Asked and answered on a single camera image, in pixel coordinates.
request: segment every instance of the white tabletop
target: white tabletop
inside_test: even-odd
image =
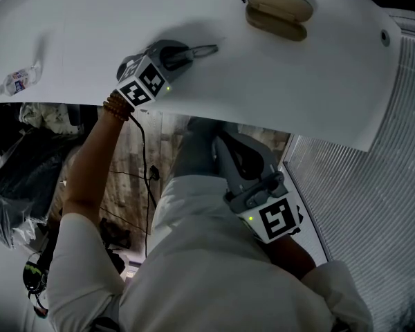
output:
[[[400,29],[370,0],[312,4],[296,43],[249,26],[241,0],[1,0],[0,83],[40,57],[44,69],[39,84],[0,102],[102,104],[123,58],[154,40],[218,44],[145,108],[367,150],[394,85]]]

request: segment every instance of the white sleeve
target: white sleeve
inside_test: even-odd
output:
[[[55,330],[88,331],[124,286],[97,228],[85,216],[65,215],[46,289]]]
[[[317,267],[304,276],[302,283],[321,295],[332,314],[347,323],[352,332],[374,329],[371,313],[343,262],[332,261]]]

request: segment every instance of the plastic bag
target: plastic bag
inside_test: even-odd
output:
[[[10,248],[35,238],[46,223],[58,178],[70,151],[85,136],[31,129],[1,159],[0,241]]]

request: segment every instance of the water bottle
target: water bottle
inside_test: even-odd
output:
[[[35,85],[42,76],[42,67],[39,62],[28,68],[18,70],[16,73],[6,76],[0,85],[0,94],[13,96],[16,93]]]

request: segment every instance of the floor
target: floor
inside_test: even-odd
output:
[[[135,117],[145,130],[147,167],[149,169],[155,165],[160,172],[160,180],[151,181],[151,191],[158,201],[189,117],[152,111],[136,111]],[[274,151],[278,160],[281,158],[288,140],[287,133],[245,125],[240,125],[239,130],[262,141]],[[65,166],[60,182],[66,180],[69,167],[70,164]],[[140,256],[144,250],[145,232],[150,231],[154,215],[151,203],[147,215],[148,196],[144,181],[139,178],[142,175],[141,133],[137,126],[129,121],[124,124],[117,143],[100,216],[117,223],[123,230],[130,230],[131,250]],[[50,214],[51,219],[55,221],[59,220],[63,189],[64,185],[59,183]]]

